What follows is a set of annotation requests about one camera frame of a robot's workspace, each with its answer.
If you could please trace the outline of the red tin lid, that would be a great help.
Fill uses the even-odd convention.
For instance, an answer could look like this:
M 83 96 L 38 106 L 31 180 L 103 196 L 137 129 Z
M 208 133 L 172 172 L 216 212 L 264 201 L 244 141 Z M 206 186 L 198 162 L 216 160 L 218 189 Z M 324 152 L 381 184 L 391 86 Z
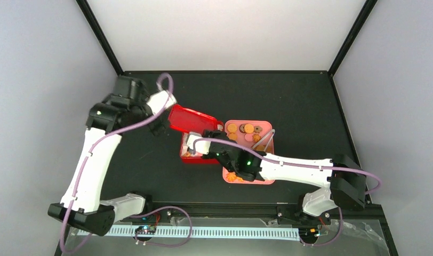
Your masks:
M 207 114 L 174 105 L 169 113 L 170 128 L 182 133 L 195 132 L 202 134 L 205 130 L 216 130 L 219 121 Z

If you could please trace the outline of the red cookie tin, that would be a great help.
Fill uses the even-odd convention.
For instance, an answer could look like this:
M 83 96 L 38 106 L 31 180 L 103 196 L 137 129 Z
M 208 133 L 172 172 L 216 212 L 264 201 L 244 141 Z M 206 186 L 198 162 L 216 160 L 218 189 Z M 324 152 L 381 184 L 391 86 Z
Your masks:
M 182 132 L 182 141 L 181 141 L 181 149 L 180 149 L 180 158 L 184 163 L 187 164 L 218 164 L 216 159 L 209 159 L 203 157 L 200 153 L 192 154 L 188 151 L 188 146 L 186 144 L 188 135 L 190 132 L 203 134 L 205 130 L 219 130 L 222 131 L 223 123 L 219 120 L 216 121 L 186 121 L 185 125 L 179 128 L 179 131 Z

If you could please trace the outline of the pink tray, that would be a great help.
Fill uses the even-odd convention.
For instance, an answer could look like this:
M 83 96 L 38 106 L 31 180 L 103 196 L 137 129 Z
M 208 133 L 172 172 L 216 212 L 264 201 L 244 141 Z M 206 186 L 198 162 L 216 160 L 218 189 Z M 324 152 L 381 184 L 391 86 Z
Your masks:
M 229 120 L 224 124 L 224 131 L 230 140 L 234 140 L 239 145 L 249 147 L 252 150 L 274 153 L 275 131 L 268 121 L 257 120 Z M 225 182 L 242 185 L 271 185 L 275 181 L 245 181 L 235 175 L 234 172 L 229 172 L 225 168 L 222 169 L 222 176 Z

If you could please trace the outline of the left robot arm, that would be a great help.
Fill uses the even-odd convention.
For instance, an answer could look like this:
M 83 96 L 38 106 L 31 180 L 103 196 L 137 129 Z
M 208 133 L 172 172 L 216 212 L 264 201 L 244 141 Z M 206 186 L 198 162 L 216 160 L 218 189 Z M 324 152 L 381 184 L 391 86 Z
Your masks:
M 142 80 L 118 76 L 112 93 L 90 109 L 74 176 L 60 202 L 49 206 L 50 217 L 104 236 L 115 222 L 143 212 L 144 196 L 128 193 L 102 200 L 101 191 L 123 133 L 147 126 L 152 134 L 158 135 L 164 129 L 161 116 L 177 103 L 173 78 L 162 73 L 156 86 L 157 92 L 149 93 Z

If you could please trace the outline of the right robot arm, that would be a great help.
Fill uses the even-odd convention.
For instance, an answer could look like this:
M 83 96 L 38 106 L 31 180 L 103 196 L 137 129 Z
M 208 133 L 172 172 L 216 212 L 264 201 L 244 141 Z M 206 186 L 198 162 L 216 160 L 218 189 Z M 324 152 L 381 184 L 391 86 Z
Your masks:
M 281 157 L 250 149 L 224 138 L 219 131 L 206 131 L 203 137 L 188 138 L 189 151 L 216 159 L 228 172 L 248 182 L 280 180 L 317 187 L 306 193 L 294 208 L 300 223 L 339 207 L 362 211 L 365 208 L 366 175 L 346 155 L 325 159 Z

